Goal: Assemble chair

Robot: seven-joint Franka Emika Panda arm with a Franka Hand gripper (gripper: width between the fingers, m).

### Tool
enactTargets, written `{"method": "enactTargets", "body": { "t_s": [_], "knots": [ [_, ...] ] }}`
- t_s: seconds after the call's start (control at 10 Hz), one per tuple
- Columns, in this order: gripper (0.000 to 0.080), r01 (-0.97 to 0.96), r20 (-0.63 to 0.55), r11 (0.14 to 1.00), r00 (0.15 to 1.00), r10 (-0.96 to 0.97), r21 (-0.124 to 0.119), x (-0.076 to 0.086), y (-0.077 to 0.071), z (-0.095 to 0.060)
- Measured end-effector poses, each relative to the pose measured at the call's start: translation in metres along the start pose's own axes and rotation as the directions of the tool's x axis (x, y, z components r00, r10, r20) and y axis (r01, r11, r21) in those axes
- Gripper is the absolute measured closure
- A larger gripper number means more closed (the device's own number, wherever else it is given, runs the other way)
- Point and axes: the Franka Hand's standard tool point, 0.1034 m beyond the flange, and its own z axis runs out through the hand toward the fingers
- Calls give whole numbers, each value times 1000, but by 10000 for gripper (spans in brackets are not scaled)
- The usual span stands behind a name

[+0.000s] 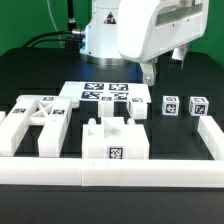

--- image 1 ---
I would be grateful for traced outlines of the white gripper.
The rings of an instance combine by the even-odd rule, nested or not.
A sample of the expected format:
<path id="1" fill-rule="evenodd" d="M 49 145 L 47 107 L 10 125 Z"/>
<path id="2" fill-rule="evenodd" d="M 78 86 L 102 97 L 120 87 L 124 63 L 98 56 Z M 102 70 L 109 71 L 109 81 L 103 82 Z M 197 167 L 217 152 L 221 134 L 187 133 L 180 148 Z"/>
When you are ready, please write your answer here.
<path id="1" fill-rule="evenodd" d="M 124 59 L 141 63 L 143 83 L 153 86 L 156 62 L 150 59 L 175 48 L 169 67 L 181 70 L 187 43 L 205 32 L 208 9 L 209 0 L 121 0 L 118 51 Z"/>

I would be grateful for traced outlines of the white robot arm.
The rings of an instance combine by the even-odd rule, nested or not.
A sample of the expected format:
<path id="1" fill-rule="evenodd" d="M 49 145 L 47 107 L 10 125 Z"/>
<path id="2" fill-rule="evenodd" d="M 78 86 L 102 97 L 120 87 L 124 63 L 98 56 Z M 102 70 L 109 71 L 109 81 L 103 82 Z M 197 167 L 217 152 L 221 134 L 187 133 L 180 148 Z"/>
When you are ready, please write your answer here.
<path id="1" fill-rule="evenodd" d="M 183 66 L 189 43 L 204 35 L 208 10 L 209 0 L 92 0 L 81 56 L 101 65 L 137 62 L 152 86 L 160 55 L 171 52 Z"/>

